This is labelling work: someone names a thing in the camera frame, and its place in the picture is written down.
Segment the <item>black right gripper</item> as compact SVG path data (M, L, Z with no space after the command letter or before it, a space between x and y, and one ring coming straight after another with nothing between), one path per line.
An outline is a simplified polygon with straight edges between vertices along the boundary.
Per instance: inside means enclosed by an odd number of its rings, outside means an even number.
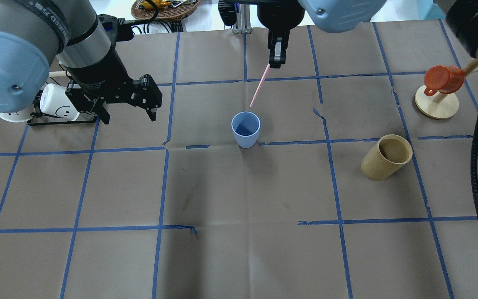
M290 31L296 28L305 15L297 0L271 0L257 5L257 17L268 29L270 67L280 69L286 64L286 50Z

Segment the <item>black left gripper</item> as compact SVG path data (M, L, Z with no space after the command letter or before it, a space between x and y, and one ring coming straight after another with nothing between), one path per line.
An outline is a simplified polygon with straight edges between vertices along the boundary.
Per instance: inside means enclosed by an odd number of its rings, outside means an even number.
M145 74L138 80L128 79L111 91L93 95L85 91L83 85L70 80L65 94L78 112L96 115L103 124L110 123L110 114L104 107L110 103L127 103L146 110L149 119L157 120L157 108L162 107L163 95L151 75Z

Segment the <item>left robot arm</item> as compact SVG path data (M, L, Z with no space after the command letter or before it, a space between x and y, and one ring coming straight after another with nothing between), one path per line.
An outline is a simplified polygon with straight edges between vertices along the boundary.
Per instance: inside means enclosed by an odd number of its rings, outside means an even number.
M107 125L105 104L126 103L155 121L161 91L149 74L132 79L116 51L137 24L97 15L87 0L0 0L0 113L32 106L58 59L70 81L61 104L46 87L42 113L71 121L91 114Z

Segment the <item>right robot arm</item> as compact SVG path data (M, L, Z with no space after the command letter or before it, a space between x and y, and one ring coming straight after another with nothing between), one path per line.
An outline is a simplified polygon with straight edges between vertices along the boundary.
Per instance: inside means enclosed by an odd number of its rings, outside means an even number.
M309 15L324 32L347 32L363 22L444 19L465 51L478 59L478 0L223 0L228 18L239 4L258 6L258 20L288 32Z

